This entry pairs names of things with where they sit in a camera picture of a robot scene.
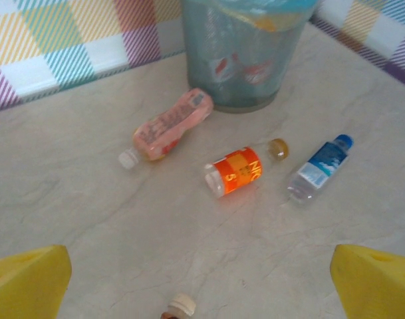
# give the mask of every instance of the orange label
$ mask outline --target orange label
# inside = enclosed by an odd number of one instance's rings
[[[230,153],[213,163],[224,183],[224,194],[259,178],[263,172],[258,155],[251,148]]]

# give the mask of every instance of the blue bottle cap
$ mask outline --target blue bottle cap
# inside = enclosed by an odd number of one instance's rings
[[[338,135],[337,138],[335,139],[335,141],[342,142],[342,144],[344,144],[343,146],[346,149],[346,151],[351,149],[351,147],[353,146],[353,139],[350,136],[345,135],[345,134]]]

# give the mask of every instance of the orange-labeled bottle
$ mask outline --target orange-labeled bottle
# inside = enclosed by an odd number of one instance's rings
[[[189,319],[195,313],[196,303],[186,294],[177,294],[161,319]]]
[[[205,181],[216,197],[221,197],[259,179],[263,168],[288,157],[287,143],[276,138],[227,154],[204,167]]]

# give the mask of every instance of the white bottle cap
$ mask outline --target white bottle cap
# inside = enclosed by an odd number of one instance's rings
[[[137,163],[140,162],[141,155],[135,148],[130,148],[129,150],[123,151],[118,156],[118,161],[120,161],[121,165],[124,166],[126,169],[132,169],[136,166]]]
[[[196,303],[187,294],[177,294],[170,302],[170,306],[180,309],[189,317],[194,315],[196,309]]]

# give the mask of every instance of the pink label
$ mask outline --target pink label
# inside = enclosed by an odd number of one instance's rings
[[[210,60],[209,70],[211,71],[211,79],[216,83],[229,80],[236,73],[237,62],[236,53],[224,58]]]
[[[248,66],[243,69],[244,79],[250,84],[260,84],[266,81],[273,72],[273,62],[268,60],[262,64]]]

